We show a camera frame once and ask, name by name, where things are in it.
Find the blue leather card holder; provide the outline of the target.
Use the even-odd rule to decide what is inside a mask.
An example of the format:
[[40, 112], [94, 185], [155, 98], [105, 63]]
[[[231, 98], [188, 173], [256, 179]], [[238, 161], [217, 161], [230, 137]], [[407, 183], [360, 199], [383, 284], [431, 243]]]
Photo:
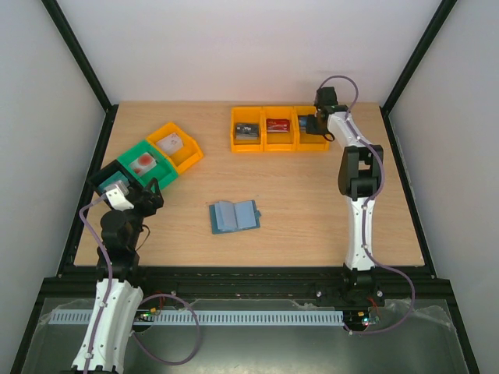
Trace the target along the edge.
[[261, 213], [254, 200], [238, 203], [218, 201], [209, 207], [213, 235], [258, 229]]

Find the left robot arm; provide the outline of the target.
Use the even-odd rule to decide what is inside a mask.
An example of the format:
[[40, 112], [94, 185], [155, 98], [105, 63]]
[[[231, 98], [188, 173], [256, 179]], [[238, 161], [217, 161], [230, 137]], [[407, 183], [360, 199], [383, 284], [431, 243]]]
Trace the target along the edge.
[[164, 205], [158, 180], [144, 187], [114, 182], [82, 207], [80, 220], [99, 250], [94, 306], [84, 339], [67, 373], [122, 373], [124, 354], [143, 291], [136, 247], [143, 221]]

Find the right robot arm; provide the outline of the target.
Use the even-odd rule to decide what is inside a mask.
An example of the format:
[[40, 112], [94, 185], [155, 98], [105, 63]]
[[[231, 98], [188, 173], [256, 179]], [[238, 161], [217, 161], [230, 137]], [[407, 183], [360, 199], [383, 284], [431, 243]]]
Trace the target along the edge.
[[347, 305], [361, 305], [377, 295], [373, 208], [384, 185], [384, 150], [362, 135], [350, 108], [338, 103], [334, 87], [320, 87], [314, 107], [316, 113], [307, 116], [306, 133], [337, 141], [342, 148], [338, 190], [345, 197], [349, 212], [349, 247], [338, 295]]

